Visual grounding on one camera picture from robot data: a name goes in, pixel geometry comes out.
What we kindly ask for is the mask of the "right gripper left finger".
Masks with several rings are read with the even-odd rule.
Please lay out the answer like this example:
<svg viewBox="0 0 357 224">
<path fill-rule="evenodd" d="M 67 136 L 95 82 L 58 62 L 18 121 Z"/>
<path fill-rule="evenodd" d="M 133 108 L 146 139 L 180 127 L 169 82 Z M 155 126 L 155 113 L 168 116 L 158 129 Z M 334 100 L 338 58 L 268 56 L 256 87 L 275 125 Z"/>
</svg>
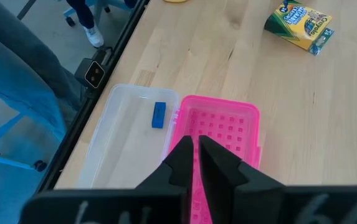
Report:
<svg viewBox="0 0 357 224">
<path fill-rule="evenodd" d="M 179 191 L 187 194 L 193 181 L 194 145 L 191 136 L 184 136 L 162 163 L 136 190 Z"/>
</svg>

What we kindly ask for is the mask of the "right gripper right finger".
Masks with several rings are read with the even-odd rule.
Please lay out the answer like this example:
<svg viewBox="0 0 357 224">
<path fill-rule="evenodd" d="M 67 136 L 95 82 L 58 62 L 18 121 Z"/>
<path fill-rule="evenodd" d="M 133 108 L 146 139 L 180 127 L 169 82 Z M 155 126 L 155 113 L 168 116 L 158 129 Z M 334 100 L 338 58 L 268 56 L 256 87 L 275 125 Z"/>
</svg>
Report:
<svg viewBox="0 0 357 224">
<path fill-rule="evenodd" d="M 199 137 L 201 178 L 213 223 L 277 223 L 284 185 L 207 136 Z"/>
</svg>

